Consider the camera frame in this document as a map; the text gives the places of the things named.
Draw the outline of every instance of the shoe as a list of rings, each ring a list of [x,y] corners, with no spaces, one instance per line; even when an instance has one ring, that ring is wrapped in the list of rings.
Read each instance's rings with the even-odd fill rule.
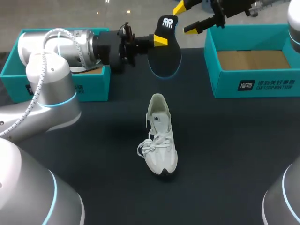
[[[148,167],[157,175],[169,175],[177,166],[178,156],[174,144],[171,115],[165,98],[154,94],[146,114],[151,129],[149,137],[139,144],[137,154],[143,157]]]

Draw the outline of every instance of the open box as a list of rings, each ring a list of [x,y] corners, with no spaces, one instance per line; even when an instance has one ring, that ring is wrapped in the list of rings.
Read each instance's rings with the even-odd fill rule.
[[[300,54],[287,24],[212,27],[204,56],[215,98],[300,96]]]
[[[107,28],[66,28],[67,30],[89,29],[95,34],[108,31]],[[19,37],[25,32],[49,31],[51,29],[22,30]],[[22,64],[18,54],[18,40],[3,67],[0,74],[7,92],[16,103],[32,99],[33,93],[26,77],[26,67]],[[107,101],[110,82],[110,67],[104,66],[100,69],[81,74],[73,74],[73,81],[77,90],[77,96],[81,102]]]

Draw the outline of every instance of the white cable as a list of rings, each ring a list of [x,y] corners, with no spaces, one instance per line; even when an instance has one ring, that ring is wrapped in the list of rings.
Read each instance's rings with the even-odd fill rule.
[[[38,97],[41,93],[41,89],[44,83],[44,79],[45,79],[45,75],[47,72],[47,59],[46,59],[46,54],[45,54],[45,46],[46,46],[46,42],[47,39],[55,32],[61,32],[61,33],[65,33],[71,40],[73,40],[75,47],[78,51],[79,54],[79,59],[81,61],[82,66],[87,69],[86,64],[85,64],[85,60],[83,58],[83,53],[81,51],[80,45],[78,44],[78,42],[76,41],[76,38],[67,30],[62,29],[62,28],[55,28],[49,32],[47,32],[44,36],[44,40],[43,40],[43,45],[42,45],[42,72],[41,75],[39,77],[39,81],[37,83],[37,89],[34,92],[33,98],[28,106],[28,108],[26,109],[26,111],[23,113],[22,116],[20,116],[20,118],[13,124],[11,125],[9,128],[7,128],[6,130],[4,130],[3,132],[0,133],[0,137],[4,137],[5,135],[7,135],[9,132],[11,132],[13,129],[15,129],[17,126],[19,126],[29,115],[29,113],[32,111],[33,107],[35,106],[35,104],[38,102]]]

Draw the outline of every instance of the floor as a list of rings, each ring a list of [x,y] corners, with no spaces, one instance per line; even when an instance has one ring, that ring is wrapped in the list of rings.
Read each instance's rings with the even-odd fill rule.
[[[1,1],[0,52],[11,50],[21,29],[108,27],[117,30],[124,22],[129,22],[136,36],[146,36],[154,32],[158,18],[171,14],[176,5],[175,0]],[[229,18],[227,24],[286,23],[287,8],[288,3],[277,4],[261,11],[258,17],[240,14]],[[185,36],[180,30],[210,16],[201,5],[179,16],[177,40],[181,48],[204,46],[205,33]]]

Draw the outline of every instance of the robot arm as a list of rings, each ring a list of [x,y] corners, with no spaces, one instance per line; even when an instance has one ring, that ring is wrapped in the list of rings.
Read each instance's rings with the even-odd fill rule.
[[[174,15],[179,15],[190,10],[193,6],[202,3],[203,0],[181,0],[177,7],[173,10]],[[241,12],[245,12],[246,16],[250,16],[250,9],[254,6],[256,0],[210,0],[213,17],[203,21],[197,21],[184,28],[185,34],[200,34],[204,30],[216,25],[217,27],[225,27],[225,17],[229,18]]]

